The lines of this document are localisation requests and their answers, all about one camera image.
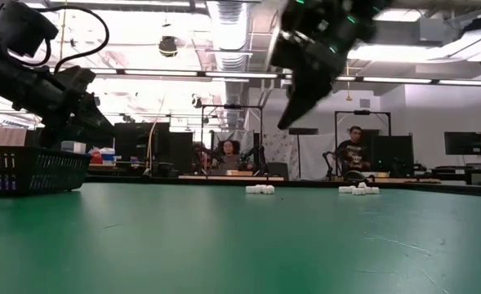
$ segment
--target green table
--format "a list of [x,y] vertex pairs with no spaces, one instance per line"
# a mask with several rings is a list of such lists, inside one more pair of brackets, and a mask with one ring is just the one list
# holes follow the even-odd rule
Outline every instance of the green table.
[[481,293],[481,197],[244,190],[0,199],[0,293]]

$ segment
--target black robotic arm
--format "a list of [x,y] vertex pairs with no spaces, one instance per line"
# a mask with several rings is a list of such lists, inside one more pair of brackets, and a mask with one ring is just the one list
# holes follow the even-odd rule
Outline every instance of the black robotic arm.
[[86,92],[96,76],[92,71],[74,66],[52,74],[47,66],[29,67],[8,54],[10,50],[34,56],[44,41],[49,59],[50,40],[57,33],[47,18],[24,3],[0,2],[0,96],[11,101],[13,109],[26,109],[42,118],[44,147],[58,140],[113,137],[113,125],[97,109],[93,93]]
[[350,49],[357,40],[372,39],[373,17],[392,2],[287,0],[270,60],[273,66],[292,70],[289,101],[279,129],[290,127],[329,95]]

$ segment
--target air duct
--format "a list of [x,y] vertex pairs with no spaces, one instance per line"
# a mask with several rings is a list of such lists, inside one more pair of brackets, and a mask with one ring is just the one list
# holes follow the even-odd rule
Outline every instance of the air duct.
[[[247,56],[227,51],[242,51],[247,44],[249,4],[242,2],[208,1],[207,9],[213,24],[215,49],[224,51],[215,54],[220,71],[242,72],[246,70]],[[225,82],[225,103],[245,104],[246,97],[241,82]],[[238,112],[226,113],[228,127],[242,127]]]

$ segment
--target man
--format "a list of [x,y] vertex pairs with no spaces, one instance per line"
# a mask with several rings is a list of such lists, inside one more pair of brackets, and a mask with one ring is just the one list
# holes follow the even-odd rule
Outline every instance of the man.
[[362,144],[362,128],[349,129],[350,140],[341,142],[336,149],[336,156],[342,160],[342,171],[368,171],[371,163],[368,161],[365,145]]

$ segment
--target white block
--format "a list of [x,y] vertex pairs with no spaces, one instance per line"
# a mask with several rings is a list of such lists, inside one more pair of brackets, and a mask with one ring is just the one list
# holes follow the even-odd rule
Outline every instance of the white block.
[[353,195],[365,195],[364,188],[353,188]]

